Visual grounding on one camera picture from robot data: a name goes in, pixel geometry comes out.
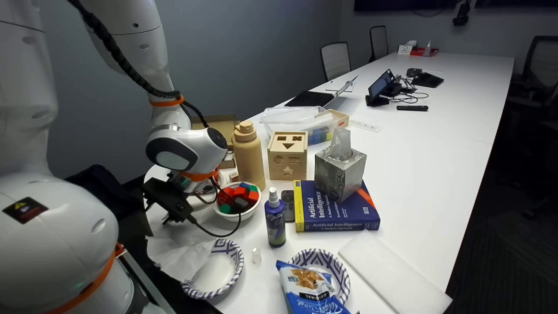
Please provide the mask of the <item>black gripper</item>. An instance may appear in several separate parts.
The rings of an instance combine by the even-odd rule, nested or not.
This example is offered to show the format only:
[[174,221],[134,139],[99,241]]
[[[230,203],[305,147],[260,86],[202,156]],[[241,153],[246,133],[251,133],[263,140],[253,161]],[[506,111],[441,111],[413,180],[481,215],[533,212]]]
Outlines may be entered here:
[[185,222],[192,219],[193,208],[186,203],[183,193],[171,182],[150,179],[141,191],[150,205],[157,203],[167,212],[169,221]]

